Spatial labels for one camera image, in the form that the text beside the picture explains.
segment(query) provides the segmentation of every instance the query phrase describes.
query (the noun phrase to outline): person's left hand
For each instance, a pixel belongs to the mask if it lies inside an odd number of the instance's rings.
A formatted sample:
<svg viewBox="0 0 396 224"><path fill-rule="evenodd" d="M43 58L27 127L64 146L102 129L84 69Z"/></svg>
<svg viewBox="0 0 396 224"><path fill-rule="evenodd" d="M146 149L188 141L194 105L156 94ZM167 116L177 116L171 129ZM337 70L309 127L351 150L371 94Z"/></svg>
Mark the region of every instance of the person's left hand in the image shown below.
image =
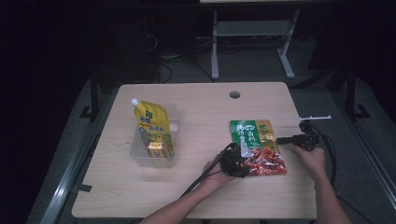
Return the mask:
<svg viewBox="0 0 396 224"><path fill-rule="evenodd" d="M209 161L205 165L204 171L212 164L212 162L213 161ZM218 189L221 189L222 187L224 187L224 185L226 185L228 182L230 182L233 179L235 179L234 176L227 175L221 171L221 166L218 163L209 172L208 177L201 181L199 187L205 188L205 190L208 190L210 193L212 193Z"/></svg>

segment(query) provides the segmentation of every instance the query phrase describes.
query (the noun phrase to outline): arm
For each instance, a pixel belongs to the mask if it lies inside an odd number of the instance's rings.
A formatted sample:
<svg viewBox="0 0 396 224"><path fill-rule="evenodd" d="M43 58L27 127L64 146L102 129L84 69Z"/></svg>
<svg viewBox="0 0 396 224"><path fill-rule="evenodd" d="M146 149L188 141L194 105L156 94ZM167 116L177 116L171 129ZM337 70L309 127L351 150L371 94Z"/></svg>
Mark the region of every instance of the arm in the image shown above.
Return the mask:
<svg viewBox="0 0 396 224"><path fill-rule="evenodd" d="M294 146L296 152L308 170L309 175L315 183L318 223L352 223L343 210L341 204L332 189L325 168L325 152L322 148L315 148L311 152Z"/></svg>
<svg viewBox="0 0 396 224"><path fill-rule="evenodd" d="M211 163L212 162L209 161L204 170L209 167ZM219 164L217 164L209 174L213 174L217 171L220 171ZM221 189L232 179L234 179L234 177L226 175L223 172L211 175L201 181L190 193L155 211L140 223L180 223L200 202L216 190Z"/></svg>

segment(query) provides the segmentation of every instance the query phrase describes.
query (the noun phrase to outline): drink pouch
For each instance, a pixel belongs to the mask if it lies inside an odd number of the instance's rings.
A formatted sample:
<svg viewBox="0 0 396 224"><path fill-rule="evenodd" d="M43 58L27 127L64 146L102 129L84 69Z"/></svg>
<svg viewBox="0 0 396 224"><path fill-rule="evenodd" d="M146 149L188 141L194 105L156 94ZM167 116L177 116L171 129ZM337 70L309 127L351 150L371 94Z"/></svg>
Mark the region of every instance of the drink pouch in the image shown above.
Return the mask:
<svg viewBox="0 0 396 224"><path fill-rule="evenodd" d="M172 160L175 151L165 107L136 99L132 100L132 104L140 137L149 156Z"/></svg>

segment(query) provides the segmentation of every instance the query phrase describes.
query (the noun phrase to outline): table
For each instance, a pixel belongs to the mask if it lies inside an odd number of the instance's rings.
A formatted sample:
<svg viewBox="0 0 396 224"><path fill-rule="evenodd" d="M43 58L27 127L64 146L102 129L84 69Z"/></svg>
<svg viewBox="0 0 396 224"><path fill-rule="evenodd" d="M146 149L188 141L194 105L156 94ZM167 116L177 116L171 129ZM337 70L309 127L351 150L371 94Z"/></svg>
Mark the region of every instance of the table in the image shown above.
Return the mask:
<svg viewBox="0 0 396 224"><path fill-rule="evenodd" d="M238 91L240 97L230 97ZM137 165L131 99L176 104L177 162L169 169ZM284 83L138 84L120 87L73 206L75 217L146 217L176 200L231 140L232 119L269 119L277 137L301 133ZM316 218L314 183L297 155L280 146L286 175L237 178L188 218Z"/></svg>

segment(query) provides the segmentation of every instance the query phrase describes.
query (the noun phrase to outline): hole in table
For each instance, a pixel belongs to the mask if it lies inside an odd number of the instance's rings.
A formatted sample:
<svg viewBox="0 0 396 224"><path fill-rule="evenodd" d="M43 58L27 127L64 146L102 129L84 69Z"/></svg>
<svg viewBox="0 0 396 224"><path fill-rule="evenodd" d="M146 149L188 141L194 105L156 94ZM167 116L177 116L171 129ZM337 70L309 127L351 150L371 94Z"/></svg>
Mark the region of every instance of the hole in table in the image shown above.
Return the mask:
<svg viewBox="0 0 396 224"><path fill-rule="evenodd" d="M233 99L238 99L241 96L241 93L239 91L230 91L230 97Z"/></svg>

